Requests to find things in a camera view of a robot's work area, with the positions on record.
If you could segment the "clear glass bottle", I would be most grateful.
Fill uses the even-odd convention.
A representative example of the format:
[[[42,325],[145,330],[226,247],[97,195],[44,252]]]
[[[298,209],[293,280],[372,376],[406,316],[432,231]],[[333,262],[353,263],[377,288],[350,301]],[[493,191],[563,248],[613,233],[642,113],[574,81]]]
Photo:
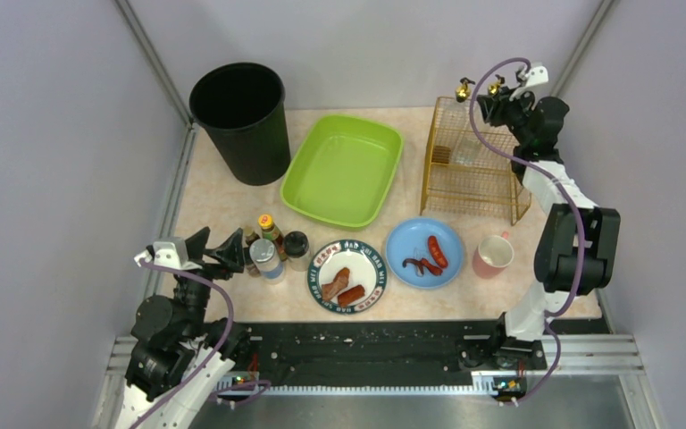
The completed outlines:
[[[481,121],[476,114],[470,114],[470,108],[474,106],[470,103],[474,86],[474,80],[461,78],[448,105],[448,124],[454,129],[454,136],[449,139],[452,149],[449,160],[462,167],[495,167],[498,158],[481,143],[471,127],[471,119]]]

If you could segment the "yellow cap sauce bottle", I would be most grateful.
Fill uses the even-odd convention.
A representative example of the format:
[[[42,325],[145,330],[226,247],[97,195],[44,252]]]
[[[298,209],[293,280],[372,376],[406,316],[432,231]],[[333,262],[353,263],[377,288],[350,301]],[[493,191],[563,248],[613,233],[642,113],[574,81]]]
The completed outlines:
[[[263,238],[271,241],[278,251],[280,260],[286,261],[288,256],[283,246],[284,235],[274,222],[272,216],[270,214],[262,214],[259,216],[257,223],[262,230]]]

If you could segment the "glass bottle with brown sauce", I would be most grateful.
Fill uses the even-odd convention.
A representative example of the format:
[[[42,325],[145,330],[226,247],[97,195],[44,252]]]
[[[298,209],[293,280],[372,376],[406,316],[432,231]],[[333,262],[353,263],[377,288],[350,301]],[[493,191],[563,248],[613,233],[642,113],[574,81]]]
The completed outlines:
[[[470,166],[479,153],[479,143],[470,130],[468,99],[473,80],[463,77],[454,97],[439,97],[431,160],[435,164]]]

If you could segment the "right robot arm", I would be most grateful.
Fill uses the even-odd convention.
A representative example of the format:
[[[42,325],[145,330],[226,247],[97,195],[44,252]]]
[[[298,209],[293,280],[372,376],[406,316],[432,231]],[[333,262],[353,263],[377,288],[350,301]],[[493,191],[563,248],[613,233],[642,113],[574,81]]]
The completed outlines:
[[[501,315],[484,342],[462,351],[469,368],[534,368],[541,339],[575,298],[606,287],[613,274],[621,216],[584,196],[556,147],[569,105],[502,87],[467,100],[468,119],[480,143],[508,159],[512,172],[538,201],[547,220],[533,258],[535,280]]]

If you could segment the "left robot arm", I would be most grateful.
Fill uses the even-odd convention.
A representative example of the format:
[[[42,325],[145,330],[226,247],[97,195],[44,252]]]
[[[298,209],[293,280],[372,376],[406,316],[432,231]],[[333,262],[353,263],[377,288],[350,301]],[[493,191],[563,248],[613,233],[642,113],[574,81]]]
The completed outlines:
[[[210,232],[159,239],[134,257],[139,267],[172,274],[176,286],[172,296],[152,295],[137,308],[116,428],[189,427],[247,353],[248,329],[235,322],[217,284],[245,270],[243,231],[215,248],[207,246]]]

